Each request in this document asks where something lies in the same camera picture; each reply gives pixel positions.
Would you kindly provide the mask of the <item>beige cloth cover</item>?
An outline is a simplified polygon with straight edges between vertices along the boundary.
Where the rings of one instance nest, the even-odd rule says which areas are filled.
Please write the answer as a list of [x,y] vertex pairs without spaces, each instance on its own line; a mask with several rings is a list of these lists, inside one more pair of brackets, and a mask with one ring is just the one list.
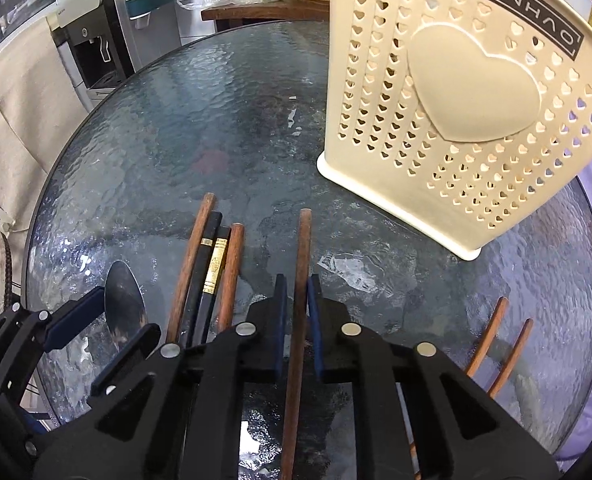
[[47,18],[0,51],[0,314],[21,280],[42,187],[86,115]]

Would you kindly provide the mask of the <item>cream perforated utensil holder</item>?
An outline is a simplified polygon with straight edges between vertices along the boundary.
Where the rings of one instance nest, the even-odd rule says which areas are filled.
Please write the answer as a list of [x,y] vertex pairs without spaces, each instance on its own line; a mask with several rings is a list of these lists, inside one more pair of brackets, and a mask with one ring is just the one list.
[[592,161],[592,28],[563,0],[329,0],[317,168],[464,259]]

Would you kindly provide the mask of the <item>silver metal spoon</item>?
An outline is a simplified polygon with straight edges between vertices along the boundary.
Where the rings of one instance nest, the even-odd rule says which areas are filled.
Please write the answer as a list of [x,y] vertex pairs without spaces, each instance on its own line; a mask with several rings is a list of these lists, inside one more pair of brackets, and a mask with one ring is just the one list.
[[131,268],[122,260],[110,266],[105,281],[104,304],[111,340],[121,350],[147,323],[142,293]]

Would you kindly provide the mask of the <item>brown chopstick crossed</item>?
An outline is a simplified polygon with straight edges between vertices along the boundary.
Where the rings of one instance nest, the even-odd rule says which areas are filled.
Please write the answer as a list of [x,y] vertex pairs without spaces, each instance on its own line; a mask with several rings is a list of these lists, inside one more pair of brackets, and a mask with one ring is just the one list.
[[494,399],[498,393],[502,390],[505,384],[510,379],[511,374],[517,364],[518,359],[523,353],[523,350],[527,344],[527,340],[532,330],[532,326],[534,326],[534,321],[531,318],[527,318],[525,323],[523,324],[522,330],[518,335],[514,346],[512,347],[508,358],[502,364],[501,370],[499,374],[497,374],[496,379],[488,389],[488,396],[491,399]]
[[494,337],[497,335],[508,304],[509,300],[504,297],[501,297],[498,300],[494,313],[492,313],[485,331],[482,334],[482,339],[479,340],[478,346],[476,347],[470,362],[468,362],[467,367],[464,368],[464,372],[468,377],[473,377],[479,369],[479,366],[482,365],[482,361],[485,359],[492,341],[494,341]]

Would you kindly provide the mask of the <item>brown wooden chopstick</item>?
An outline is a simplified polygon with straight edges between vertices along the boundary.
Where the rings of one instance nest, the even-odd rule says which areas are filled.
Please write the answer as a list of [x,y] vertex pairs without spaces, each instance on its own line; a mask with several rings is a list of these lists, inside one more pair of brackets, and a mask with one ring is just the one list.
[[194,269],[194,264],[197,257],[198,248],[201,239],[203,238],[204,229],[207,223],[208,216],[215,206],[215,194],[206,193],[200,203],[197,216],[192,228],[191,235],[189,235],[189,242],[185,250],[183,263],[179,279],[177,280],[177,287],[175,287],[172,309],[170,313],[166,343],[177,341],[177,336],[180,333],[180,326],[182,315],[184,312],[184,304],[189,293],[189,284],[191,284],[191,277]]
[[224,274],[222,276],[222,295],[218,315],[218,332],[224,332],[232,325],[235,294],[241,256],[244,249],[245,226],[234,223],[231,227],[229,249],[227,249]]

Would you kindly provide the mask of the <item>round glass table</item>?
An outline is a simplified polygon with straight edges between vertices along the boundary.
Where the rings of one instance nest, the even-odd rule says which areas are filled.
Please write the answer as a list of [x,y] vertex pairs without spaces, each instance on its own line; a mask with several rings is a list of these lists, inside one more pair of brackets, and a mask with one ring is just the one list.
[[563,451],[592,389],[592,205],[578,180],[465,261],[317,170],[324,148],[328,31],[251,25],[189,44],[95,108],[38,199],[23,269],[35,310],[105,283],[124,261],[149,322],[166,326],[206,193],[224,226],[245,226],[234,318],[296,275],[299,214],[312,211],[310,270],[326,298],[391,344],[430,342],[470,362],[509,300],[475,379],[489,388],[527,318],[541,399],[534,437]]

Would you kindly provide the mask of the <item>water dispenser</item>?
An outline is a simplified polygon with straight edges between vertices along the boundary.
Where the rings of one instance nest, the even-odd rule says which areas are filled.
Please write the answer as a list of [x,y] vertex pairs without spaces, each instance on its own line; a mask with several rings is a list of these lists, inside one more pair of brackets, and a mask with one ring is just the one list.
[[49,18],[49,26],[87,110],[136,72],[181,47],[172,2],[130,18],[126,0],[64,0]]

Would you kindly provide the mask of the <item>black chopstick gold band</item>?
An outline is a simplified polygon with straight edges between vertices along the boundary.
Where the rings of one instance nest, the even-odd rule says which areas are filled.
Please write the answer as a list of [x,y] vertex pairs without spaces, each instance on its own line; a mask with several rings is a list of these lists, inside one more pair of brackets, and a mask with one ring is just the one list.
[[218,235],[215,239],[215,247],[213,247],[213,252],[209,261],[204,286],[203,289],[201,289],[197,320],[192,336],[193,347],[200,346],[200,344],[204,344],[207,341],[213,307],[215,306],[215,297],[217,296],[217,288],[230,236],[231,229],[228,226],[221,226],[221,228],[218,229]]

